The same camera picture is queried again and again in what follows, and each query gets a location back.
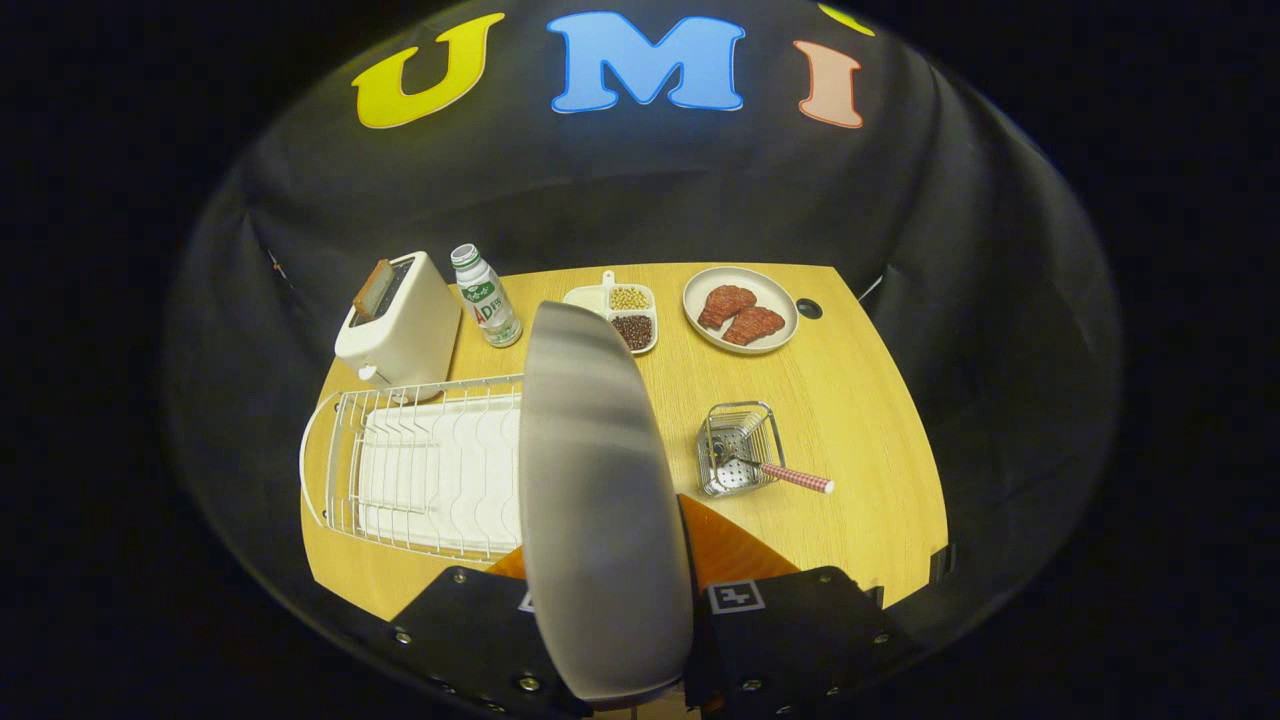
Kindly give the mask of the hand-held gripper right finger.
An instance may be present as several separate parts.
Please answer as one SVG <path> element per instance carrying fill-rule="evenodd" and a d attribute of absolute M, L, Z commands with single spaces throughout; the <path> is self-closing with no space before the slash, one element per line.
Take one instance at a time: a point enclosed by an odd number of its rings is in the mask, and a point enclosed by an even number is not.
<path fill-rule="evenodd" d="M 846 719 L 923 646 L 849 574 L 803 570 L 681 495 L 694 600 L 686 707 L 703 719 Z"/>

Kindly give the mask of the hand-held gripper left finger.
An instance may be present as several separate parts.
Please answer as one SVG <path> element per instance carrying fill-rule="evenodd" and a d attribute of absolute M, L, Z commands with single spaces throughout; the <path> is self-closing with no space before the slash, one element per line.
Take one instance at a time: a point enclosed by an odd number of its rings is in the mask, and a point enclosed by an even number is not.
<path fill-rule="evenodd" d="M 448 566 L 390 620 L 388 650 L 485 719 L 593 716 L 550 661 L 524 579 Z"/>

